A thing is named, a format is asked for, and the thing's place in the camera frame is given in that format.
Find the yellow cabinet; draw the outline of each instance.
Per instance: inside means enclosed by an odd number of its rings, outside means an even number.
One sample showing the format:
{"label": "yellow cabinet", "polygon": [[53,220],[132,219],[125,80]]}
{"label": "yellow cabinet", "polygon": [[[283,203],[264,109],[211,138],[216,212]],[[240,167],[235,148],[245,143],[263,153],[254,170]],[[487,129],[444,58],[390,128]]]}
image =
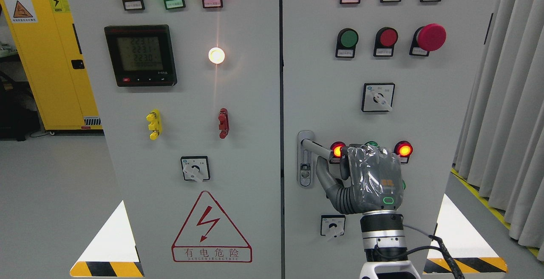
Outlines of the yellow cabinet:
{"label": "yellow cabinet", "polygon": [[101,129],[68,0],[1,0],[46,130]]}

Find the green indicator light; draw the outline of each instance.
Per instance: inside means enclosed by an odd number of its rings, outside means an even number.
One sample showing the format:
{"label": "green indicator light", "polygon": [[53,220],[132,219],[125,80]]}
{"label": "green indicator light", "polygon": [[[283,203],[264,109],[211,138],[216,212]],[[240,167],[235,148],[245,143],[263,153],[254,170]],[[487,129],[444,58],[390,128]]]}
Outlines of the green indicator light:
{"label": "green indicator light", "polygon": [[353,30],[348,30],[344,33],[342,33],[342,37],[340,37],[340,43],[342,43],[342,46],[345,48],[352,48],[357,44],[359,41],[359,37],[357,36],[357,33]]}

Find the yellow terminal connector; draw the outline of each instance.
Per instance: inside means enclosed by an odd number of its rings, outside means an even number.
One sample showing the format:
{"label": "yellow terminal connector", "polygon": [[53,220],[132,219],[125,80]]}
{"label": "yellow terminal connector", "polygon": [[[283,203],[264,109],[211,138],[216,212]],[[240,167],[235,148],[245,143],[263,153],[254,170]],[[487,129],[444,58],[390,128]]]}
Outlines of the yellow terminal connector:
{"label": "yellow terminal connector", "polygon": [[145,118],[149,123],[147,126],[148,130],[151,131],[151,134],[149,135],[149,138],[152,141],[155,141],[159,135],[163,132],[163,125],[161,122],[161,113],[154,109],[152,110]]}

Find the plastic wrap cover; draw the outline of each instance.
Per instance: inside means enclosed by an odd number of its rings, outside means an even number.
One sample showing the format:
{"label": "plastic wrap cover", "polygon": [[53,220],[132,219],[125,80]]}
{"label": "plastic wrap cover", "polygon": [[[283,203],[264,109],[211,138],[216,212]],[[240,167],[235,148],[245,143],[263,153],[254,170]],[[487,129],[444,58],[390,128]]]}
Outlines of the plastic wrap cover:
{"label": "plastic wrap cover", "polygon": [[402,203],[398,155],[382,147],[349,147],[348,161],[355,202],[363,212],[395,210]]}

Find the white indicator light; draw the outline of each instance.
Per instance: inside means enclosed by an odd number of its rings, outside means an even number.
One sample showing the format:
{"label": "white indicator light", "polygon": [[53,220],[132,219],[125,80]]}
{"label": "white indicator light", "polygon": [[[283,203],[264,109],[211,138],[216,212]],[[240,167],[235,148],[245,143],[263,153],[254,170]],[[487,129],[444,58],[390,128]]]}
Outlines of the white indicator light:
{"label": "white indicator light", "polygon": [[212,63],[220,64],[225,60],[225,52],[221,48],[212,48],[208,52],[208,59]]}

